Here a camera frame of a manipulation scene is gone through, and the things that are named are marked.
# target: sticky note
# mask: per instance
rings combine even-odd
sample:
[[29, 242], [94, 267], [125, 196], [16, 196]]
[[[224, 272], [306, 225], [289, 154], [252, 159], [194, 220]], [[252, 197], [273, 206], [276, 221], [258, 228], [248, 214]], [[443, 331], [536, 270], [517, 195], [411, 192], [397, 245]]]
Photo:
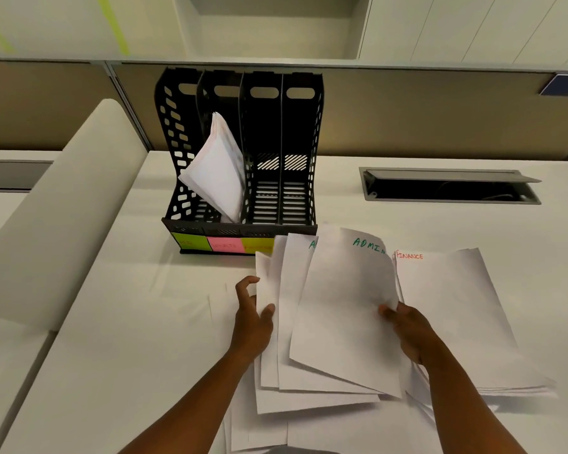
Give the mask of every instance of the sticky note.
[[246, 253], [271, 253], [274, 250], [273, 237], [242, 237]]
[[239, 237], [207, 237], [214, 252], [246, 253]]
[[212, 252], [212, 248], [208, 243], [206, 236], [196, 236], [195, 234], [180, 234], [178, 232], [172, 232], [171, 234], [183, 250], [204, 250], [207, 252]]

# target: hand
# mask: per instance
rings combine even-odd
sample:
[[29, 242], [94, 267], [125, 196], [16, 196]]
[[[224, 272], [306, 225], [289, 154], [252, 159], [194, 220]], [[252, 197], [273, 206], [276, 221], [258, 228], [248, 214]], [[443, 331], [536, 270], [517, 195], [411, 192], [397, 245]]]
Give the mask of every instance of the hand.
[[425, 365], [437, 359], [442, 347], [446, 348], [429, 321], [414, 307], [398, 303], [394, 311], [387, 305], [380, 305], [379, 314], [393, 324], [401, 350], [413, 362]]
[[275, 312], [275, 306], [266, 306], [259, 317], [257, 297], [248, 295], [248, 286], [258, 281], [258, 277], [249, 275], [235, 285], [240, 307], [235, 314], [234, 334], [231, 337], [229, 351], [247, 365], [250, 365], [265, 350], [274, 329], [271, 318]]

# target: white table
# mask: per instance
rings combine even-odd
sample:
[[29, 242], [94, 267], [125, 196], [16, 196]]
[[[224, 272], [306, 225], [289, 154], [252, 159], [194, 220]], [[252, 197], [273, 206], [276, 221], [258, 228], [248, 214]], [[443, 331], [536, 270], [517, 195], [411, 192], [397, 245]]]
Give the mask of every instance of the white table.
[[[52, 160], [56, 157], [55, 153], [49, 153], [0, 151], [0, 159]], [[0, 228], [26, 195], [0, 192]], [[43, 347], [48, 345], [48, 336], [46, 331], [0, 319], [0, 442], [15, 417], [18, 405], [22, 403], [18, 399], [25, 396], [30, 384], [26, 379], [28, 376], [32, 378], [33, 368], [39, 366], [38, 356], [39, 359], [44, 357]]]
[[[520, 169], [543, 180], [542, 205], [367, 202], [359, 166]], [[151, 152], [2, 454], [113, 453], [214, 361], [208, 340], [193, 363], [181, 357], [182, 330], [206, 324], [206, 294], [254, 259], [180, 255], [160, 222], [174, 182], [169, 154]], [[371, 232], [390, 251], [479, 246], [520, 348], [559, 383], [557, 402], [500, 418], [528, 452], [568, 452], [568, 163], [320, 157], [316, 207], [318, 222]]]

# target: label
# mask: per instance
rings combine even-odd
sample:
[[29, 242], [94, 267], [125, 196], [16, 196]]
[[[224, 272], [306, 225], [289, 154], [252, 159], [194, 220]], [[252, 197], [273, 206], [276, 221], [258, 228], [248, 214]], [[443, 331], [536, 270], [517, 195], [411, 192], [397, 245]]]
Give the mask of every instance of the label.
[[206, 236], [196, 236], [195, 234], [180, 234], [178, 232], [172, 232], [171, 234], [183, 250], [204, 250], [207, 252], [212, 252], [212, 248], [208, 243]]
[[246, 253], [246, 249], [239, 237], [207, 237], [208, 243], [214, 252]]
[[356, 247], [365, 247], [367, 250], [374, 250], [376, 252], [385, 253], [385, 249], [382, 248], [379, 244], [369, 242], [366, 239], [360, 239], [359, 237], [354, 240], [354, 245]]
[[565, 96], [568, 97], [568, 74], [558, 74], [553, 77], [541, 90], [542, 96]]
[[245, 253], [271, 253], [274, 251], [273, 237], [242, 237]]
[[396, 250], [395, 258], [423, 259], [423, 253], [402, 253], [401, 251]]

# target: shelf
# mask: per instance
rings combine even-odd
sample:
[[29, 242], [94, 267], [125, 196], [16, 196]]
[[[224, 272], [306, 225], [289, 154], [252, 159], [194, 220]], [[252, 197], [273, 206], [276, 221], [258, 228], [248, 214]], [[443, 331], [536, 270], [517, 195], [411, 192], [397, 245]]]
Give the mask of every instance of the shelf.
[[188, 57], [356, 59], [370, 0], [173, 0]]

